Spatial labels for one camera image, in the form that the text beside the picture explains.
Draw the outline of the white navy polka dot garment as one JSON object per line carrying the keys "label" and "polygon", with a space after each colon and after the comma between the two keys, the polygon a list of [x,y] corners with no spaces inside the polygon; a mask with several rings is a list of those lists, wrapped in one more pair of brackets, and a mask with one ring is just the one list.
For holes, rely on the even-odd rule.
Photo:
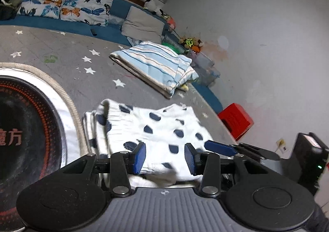
{"label": "white navy polka dot garment", "polygon": [[185,144],[203,152],[212,137],[192,107],[172,104],[161,109],[133,107],[104,99],[82,118],[91,151],[99,158],[132,152],[139,143],[146,145],[146,159],[139,175],[130,175],[132,188],[182,187],[201,182],[190,174],[185,161]]}

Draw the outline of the red stool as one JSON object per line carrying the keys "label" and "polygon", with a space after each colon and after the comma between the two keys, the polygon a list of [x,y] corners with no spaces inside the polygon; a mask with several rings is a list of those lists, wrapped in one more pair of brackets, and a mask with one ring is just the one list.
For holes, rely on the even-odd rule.
{"label": "red stool", "polygon": [[227,106],[218,113],[218,117],[234,137],[235,141],[239,141],[254,125],[251,116],[237,103]]}

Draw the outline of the clear plastic toy box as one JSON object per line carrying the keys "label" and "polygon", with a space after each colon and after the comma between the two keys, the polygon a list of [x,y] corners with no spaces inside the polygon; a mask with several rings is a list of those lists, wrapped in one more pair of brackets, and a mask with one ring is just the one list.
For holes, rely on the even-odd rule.
{"label": "clear plastic toy box", "polygon": [[187,57],[192,59],[191,67],[197,72],[198,84],[212,86],[220,78],[220,72],[215,68],[215,62],[203,52],[196,53],[190,50]]}

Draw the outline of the round induction cooker inset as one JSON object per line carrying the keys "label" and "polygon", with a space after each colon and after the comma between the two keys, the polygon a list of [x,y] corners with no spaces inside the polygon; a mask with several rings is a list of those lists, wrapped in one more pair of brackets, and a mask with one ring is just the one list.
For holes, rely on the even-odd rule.
{"label": "round induction cooker inset", "polygon": [[32,65],[1,63],[1,231],[23,231],[19,193],[89,152],[73,100]]}

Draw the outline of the striped folded blanket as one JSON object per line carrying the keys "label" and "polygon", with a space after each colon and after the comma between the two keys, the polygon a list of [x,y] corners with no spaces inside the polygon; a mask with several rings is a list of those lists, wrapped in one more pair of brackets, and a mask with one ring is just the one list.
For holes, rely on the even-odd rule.
{"label": "striped folded blanket", "polygon": [[149,41],[119,49],[109,57],[168,99],[176,89],[198,79],[192,59]]}

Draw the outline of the orange plush toys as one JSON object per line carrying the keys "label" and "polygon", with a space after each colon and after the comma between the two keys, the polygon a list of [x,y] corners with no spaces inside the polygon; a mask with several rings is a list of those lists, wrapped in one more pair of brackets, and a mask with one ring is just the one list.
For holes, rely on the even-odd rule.
{"label": "orange plush toys", "polygon": [[187,50],[192,50],[195,53],[199,53],[204,43],[197,38],[181,38],[178,43]]}

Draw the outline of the blue sofa bench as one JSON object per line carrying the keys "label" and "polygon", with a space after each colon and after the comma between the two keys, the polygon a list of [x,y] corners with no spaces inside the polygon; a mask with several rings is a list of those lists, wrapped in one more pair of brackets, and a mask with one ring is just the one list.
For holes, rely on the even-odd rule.
{"label": "blue sofa bench", "polygon": [[[18,25],[24,27],[63,30],[65,32],[71,32],[85,36],[94,36],[98,39],[128,46],[129,42],[127,37],[121,35],[121,26],[123,21],[127,17],[128,11],[131,6],[141,9],[140,6],[133,4],[130,1],[114,0],[110,8],[110,20],[106,21],[107,24],[105,26],[100,26],[98,24],[100,23],[100,21],[85,22],[84,20],[82,20],[82,22],[69,22],[49,17],[26,15],[17,15],[14,19],[1,20],[1,25]],[[172,42],[178,42],[178,39],[175,38],[172,33],[169,33],[168,29],[168,24],[164,24],[163,35]],[[222,104],[220,103],[216,95],[214,95],[214,93],[210,90],[210,88],[197,83],[192,85],[196,87],[196,90],[201,94],[201,96],[216,112],[216,114],[223,110]]]}

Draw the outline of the green round toy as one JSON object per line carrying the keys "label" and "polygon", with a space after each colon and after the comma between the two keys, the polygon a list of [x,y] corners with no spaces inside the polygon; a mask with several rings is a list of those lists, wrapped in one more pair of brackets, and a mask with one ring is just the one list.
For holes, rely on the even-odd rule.
{"label": "green round toy", "polygon": [[185,50],[183,50],[180,46],[172,45],[172,44],[165,43],[165,42],[163,42],[162,45],[170,48],[177,54],[183,54],[185,52]]}

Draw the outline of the grey cushion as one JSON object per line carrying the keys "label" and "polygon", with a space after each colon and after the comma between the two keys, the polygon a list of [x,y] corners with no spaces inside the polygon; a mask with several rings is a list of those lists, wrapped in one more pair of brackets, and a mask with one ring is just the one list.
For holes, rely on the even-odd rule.
{"label": "grey cushion", "polygon": [[164,22],[145,11],[131,6],[121,27],[121,34],[135,40],[160,44]]}

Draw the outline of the penguin plush toy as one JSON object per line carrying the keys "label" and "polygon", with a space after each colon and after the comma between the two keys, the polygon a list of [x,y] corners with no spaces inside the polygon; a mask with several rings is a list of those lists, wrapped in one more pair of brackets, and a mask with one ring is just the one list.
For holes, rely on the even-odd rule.
{"label": "penguin plush toy", "polygon": [[159,6],[156,5],[154,0],[146,0],[143,8],[151,12],[153,15],[157,15],[157,16],[164,15],[164,11]]}

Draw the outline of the butterfly print pillow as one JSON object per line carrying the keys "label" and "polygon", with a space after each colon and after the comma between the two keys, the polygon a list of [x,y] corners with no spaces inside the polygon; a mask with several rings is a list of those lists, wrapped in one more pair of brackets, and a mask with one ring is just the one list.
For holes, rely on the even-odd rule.
{"label": "butterfly print pillow", "polygon": [[105,26],[109,20],[113,0],[22,0],[19,15],[49,17],[63,21],[100,21]]}

